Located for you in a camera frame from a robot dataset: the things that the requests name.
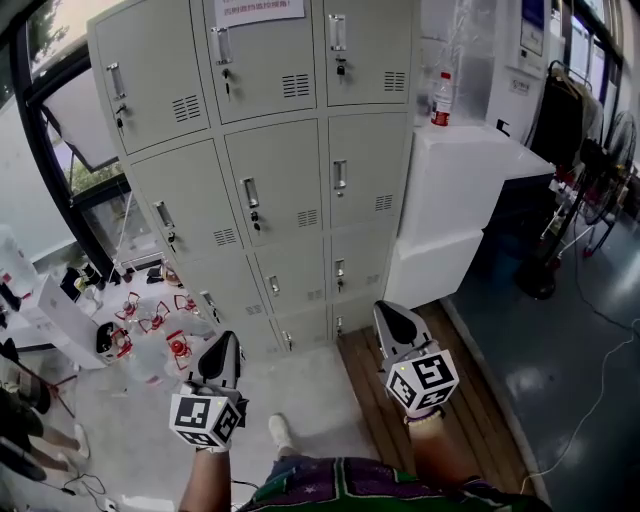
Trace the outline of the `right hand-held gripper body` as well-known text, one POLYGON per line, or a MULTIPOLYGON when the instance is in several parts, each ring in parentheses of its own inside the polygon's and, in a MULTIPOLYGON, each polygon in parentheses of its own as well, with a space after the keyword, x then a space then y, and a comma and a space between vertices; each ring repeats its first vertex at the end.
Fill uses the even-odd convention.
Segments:
POLYGON ((394 363, 385 384, 410 418, 426 416, 449 400, 459 376, 449 350, 394 363))

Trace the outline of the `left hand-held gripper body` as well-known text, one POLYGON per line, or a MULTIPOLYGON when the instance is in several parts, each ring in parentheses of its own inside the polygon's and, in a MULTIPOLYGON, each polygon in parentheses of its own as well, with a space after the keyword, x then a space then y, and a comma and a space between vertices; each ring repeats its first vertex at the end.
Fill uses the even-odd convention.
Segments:
POLYGON ((171 397, 169 428, 196 448, 230 448, 237 428, 244 428, 249 401, 231 388, 183 383, 171 397))

